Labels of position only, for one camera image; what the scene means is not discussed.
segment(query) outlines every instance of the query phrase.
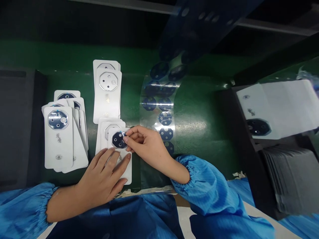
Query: right hand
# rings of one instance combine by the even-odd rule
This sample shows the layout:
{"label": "right hand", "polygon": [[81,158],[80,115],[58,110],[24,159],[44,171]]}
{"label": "right hand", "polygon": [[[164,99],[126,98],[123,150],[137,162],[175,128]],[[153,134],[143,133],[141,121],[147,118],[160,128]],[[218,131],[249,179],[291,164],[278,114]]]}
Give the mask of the right hand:
{"label": "right hand", "polygon": [[157,131],[140,125],[129,129],[124,137],[127,151],[136,152],[150,166],[162,172],[178,183],[186,184],[190,180],[189,172],[168,153]]}
{"label": "right hand", "polygon": [[140,125],[129,129],[124,137],[128,145],[126,151],[137,153],[145,162],[162,172],[163,167],[174,160],[166,150],[160,134],[157,131]]}

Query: black cards stack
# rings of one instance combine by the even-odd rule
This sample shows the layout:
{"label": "black cards stack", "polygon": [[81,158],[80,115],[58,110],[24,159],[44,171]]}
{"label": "black cards stack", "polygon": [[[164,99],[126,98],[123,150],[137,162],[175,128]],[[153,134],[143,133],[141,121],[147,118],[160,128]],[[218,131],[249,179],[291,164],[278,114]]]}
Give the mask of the black cards stack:
{"label": "black cards stack", "polygon": [[278,145],[263,150],[278,210],[319,213],[319,162],[308,149]]}

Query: blue sleeve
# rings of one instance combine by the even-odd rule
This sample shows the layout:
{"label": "blue sleeve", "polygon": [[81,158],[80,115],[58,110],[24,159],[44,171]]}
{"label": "blue sleeve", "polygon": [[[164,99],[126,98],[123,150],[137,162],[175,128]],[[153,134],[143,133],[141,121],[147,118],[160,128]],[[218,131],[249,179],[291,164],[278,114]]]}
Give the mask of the blue sleeve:
{"label": "blue sleeve", "polygon": [[42,183],[0,193],[0,238],[37,238],[51,224],[47,204],[58,188]]}
{"label": "blue sleeve", "polygon": [[250,217],[240,196],[228,187],[212,164],[193,155],[176,158],[190,174],[187,184],[172,180],[175,190],[189,201],[196,238],[274,238],[273,226],[263,218]]}

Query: finger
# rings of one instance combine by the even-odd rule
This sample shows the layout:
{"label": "finger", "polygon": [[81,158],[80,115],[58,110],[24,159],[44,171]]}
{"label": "finger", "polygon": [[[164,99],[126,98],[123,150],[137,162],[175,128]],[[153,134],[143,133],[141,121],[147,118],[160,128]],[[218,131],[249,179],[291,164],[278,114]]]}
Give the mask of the finger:
{"label": "finger", "polygon": [[100,157],[107,151],[107,148],[102,149],[100,152],[98,152],[94,158],[92,159],[90,165],[87,167],[88,169],[94,169],[97,162],[99,161]]}
{"label": "finger", "polygon": [[103,169],[103,173],[106,173],[106,174],[109,173],[110,175],[112,174],[112,172],[116,166],[117,160],[119,159],[119,156],[120,156],[120,152],[115,151],[113,153],[111,158],[107,161],[107,164],[106,164],[105,168]]}
{"label": "finger", "polygon": [[122,191],[123,186],[126,184],[127,179],[120,179],[112,188],[110,195],[108,196],[108,200],[112,200],[120,191]]}
{"label": "finger", "polygon": [[131,154],[128,153],[121,163],[119,163],[116,168],[113,170],[113,174],[111,176],[111,180],[114,180],[115,182],[119,180],[119,178],[123,175],[125,172],[127,165],[129,164],[131,160]]}
{"label": "finger", "polygon": [[131,149],[133,149],[135,152],[139,153],[143,150],[142,144],[136,142],[135,140],[131,139],[130,137],[125,136],[123,138],[124,142],[129,146]]}
{"label": "finger", "polygon": [[96,167],[95,167],[99,173],[102,172],[102,170],[105,167],[106,162],[113,155],[114,151],[115,151],[115,148],[110,148],[100,157],[100,159],[97,162]]}
{"label": "finger", "polygon": [[[139,138],[134,139],[134,141],[137,143],[144,143],[144,138],[139,137]],[[132,150],[132,148],[130,146],[127,146],[126,151],[130,152],[131,150]]]}
{"label": "finger", "polygon": [[140,125],[137,125],[137,126],[134,126],[133,128],[130,128],[128,131],[126,131],[126,135],[127,136],[130,136],[131,134],[133,133],[141,133],[142,135],[145,135],[149,132],[149,130],[151,129],[148,129],[148,128],[145,128],[143,126],[140,126]]}

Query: left hand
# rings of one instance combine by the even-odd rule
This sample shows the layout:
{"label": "left hand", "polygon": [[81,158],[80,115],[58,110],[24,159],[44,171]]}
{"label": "left hand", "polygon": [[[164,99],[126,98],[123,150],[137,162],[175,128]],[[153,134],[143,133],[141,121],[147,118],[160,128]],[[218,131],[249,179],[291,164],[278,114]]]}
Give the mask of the left hand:
{"label": "left hand", "polygon": [[119,156],[114,148],[102,149],[92,159],[78,184],[57,189],[47,205],[47,221],[69,219],[111,201],[127,182],[120,177],[130,162],[131,154],[115,166]]}
{"label": "left hand", "polygon": [[130,162],[131,154],[127,154],[121,164],[115,167],[119,156],[120,153],[114,148],[101,150],[75,185],[79,198],[88,202],[89,208],[111,201],[127,182],[127,179],[120,177]]}

